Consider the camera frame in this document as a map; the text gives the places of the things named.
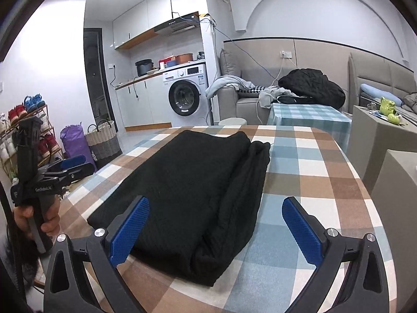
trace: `range hood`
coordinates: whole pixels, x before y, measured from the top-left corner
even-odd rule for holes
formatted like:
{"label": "range hood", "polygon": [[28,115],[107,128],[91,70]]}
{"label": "range hood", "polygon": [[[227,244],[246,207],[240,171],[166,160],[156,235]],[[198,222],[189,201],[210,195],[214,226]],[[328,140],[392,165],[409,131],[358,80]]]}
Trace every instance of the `range hood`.
{"label": "range hood", "polygon": [[197,13],[188,14],[156,26],[155,33],[169,36],[175,33],[184,32],[186,30],[200,26],[200,18]]}

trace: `silver screw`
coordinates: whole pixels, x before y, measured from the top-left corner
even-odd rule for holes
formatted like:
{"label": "silver screw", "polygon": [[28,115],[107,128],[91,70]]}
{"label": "silver screw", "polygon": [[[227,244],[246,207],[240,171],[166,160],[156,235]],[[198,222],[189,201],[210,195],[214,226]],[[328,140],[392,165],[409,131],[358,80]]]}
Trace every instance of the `silver screw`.
{"label": "silver screw", "polygon": [[104,235],[104,232],[105,232],[104,228],[98,228],[95,230],[94,235],[96,237],[102,237]]}
{"label": "silver screw", "polygon": [[375,235],[369,233],[366,235],[366,238],[370,241],[370,242],[374,242],[377,238],[375,237]]}
{"label": "silver screw", "polygon": [[331,237],[337,237],[339,235],[339,232],[335,228],[329,228],[327,230],[327,234],[330,235]]}
{"label": "silver screw", "polygon": [[65,234],[59,234],[58,237],[56,238],[56,241],[58,242],[62,242],[65,240],[67,236]]}

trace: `doorway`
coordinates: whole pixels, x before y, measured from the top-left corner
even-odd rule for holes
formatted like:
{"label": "doorway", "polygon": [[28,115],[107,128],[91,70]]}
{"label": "doorway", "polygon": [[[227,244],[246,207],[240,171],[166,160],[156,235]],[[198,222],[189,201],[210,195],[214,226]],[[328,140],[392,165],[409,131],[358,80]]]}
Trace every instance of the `doorway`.
{"label": "doorway", "polygon": [[95,123],[113,120],[117,130],[108,93],[101,28],[84,28],[84,64]]}

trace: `human hand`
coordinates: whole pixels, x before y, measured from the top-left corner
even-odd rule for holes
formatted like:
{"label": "human hand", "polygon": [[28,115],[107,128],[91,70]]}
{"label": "human hand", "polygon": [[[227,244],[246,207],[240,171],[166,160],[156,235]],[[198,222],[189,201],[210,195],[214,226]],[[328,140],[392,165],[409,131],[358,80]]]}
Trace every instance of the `human hand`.
{"label": "human hand", "polygon": [[[40,226],[40,229],[46,233],[47,236],[53,237],[60,231],[58,215],[60,207],[60,200],[58,196],[55,197],[55,202],[51,205],[45,214],[45,222]],[[32,206],[19,206],[13,209],[16,225],[26,235],[27,238],[33,240],[32,232],[30,231],[28,218],[33,216]]]}

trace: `white stool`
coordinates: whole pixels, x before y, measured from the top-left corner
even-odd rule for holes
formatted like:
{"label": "white stool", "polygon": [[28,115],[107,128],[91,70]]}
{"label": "white stool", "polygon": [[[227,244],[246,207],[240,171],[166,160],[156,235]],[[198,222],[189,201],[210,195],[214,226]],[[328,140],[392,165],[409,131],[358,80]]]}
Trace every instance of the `white stool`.
{"label": "white stool", "polygon": [[242,118],[224,119],[218,123],[219,126],[230,126],[230,125],[246,126],[247,124],[248,124],[247,121]]}

